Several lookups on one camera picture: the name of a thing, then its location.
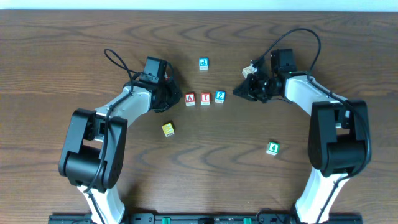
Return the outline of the red letter A block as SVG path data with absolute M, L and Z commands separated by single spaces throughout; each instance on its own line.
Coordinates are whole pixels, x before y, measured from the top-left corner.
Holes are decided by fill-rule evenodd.
M 195 106 L 195 94 L 186 93 L 185 94 L 185 104 L 186 106 Z

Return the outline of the blue number 2 block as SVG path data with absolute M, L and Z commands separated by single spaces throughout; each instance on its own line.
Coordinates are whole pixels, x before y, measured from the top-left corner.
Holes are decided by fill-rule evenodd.
M 226 98 L 225 91 L 216 91 L 215 93 L 215 103 L 223 104 Z

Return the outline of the red letter I block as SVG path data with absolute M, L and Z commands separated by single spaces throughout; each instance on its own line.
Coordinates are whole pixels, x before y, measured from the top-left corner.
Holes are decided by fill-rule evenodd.
M 211 103 L 211 94 L 210 93 L 202 93 L 200 99 L 201 99 L 202 106 L 208 106 Z

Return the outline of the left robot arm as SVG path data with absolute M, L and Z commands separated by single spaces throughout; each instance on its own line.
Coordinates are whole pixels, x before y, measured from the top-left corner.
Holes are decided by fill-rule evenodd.
M 91 223 L 122 223 L 125 205 L 116 183 L 121 174 L 128 127 L 150 110 L 177 104 L 182 92 L 173 79 L 127 82 L 122 92 L 95 110 L 76 109 L 71 117 L 58 171 L 84 195 Z

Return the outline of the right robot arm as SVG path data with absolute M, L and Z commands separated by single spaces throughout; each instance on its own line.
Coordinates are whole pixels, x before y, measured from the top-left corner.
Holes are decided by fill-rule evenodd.
M 252 65 L 242 70 L 244 81 L 233 94 L 266 103 L 276 96 L 298 105 L 310 116 L 308 156 L 310 177 L 292 213 L 284 223 L 344 223 L 354 218 L 334 218 L 330 208 L 339 192 L 364 170 L 371 158 L 368 107 L 321 86 L 309 72 L 292 66 L 266 70 Z

